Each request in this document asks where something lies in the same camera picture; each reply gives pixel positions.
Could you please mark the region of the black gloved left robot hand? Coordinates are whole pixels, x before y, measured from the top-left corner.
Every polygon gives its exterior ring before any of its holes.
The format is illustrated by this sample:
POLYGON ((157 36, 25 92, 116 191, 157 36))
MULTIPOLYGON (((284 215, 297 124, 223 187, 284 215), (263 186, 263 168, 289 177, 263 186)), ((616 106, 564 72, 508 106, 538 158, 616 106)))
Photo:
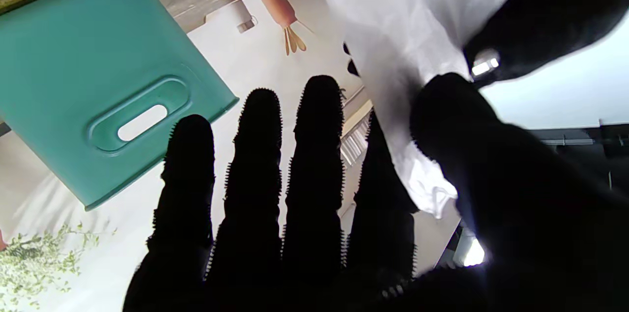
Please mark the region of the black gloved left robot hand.
POLYGON ((481 52, 494 50, 499 65, 479 77, 476 87, 510 81, 545 66, 611 32, 629 0, 507 0, 466 43, 471 66, 481 52))

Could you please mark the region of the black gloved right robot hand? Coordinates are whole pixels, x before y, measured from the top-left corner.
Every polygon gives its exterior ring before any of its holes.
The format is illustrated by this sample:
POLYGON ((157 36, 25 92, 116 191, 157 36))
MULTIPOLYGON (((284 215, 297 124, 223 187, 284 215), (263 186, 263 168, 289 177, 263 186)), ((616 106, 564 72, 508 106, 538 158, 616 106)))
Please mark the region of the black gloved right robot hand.
POLYGON ((413 276, 412 202, 377 117, 344 239, 338 211, 342 93, 310 77, 279 235, 282 122, 277 95, 249 94, 213 238, 213 131, 173 128, 148 252, 124 312, 543 312, 628 310, 628 198, 502 122, 463 77, 434 77, 413 101, 413 143, 440 165, 487 262, 413 276))

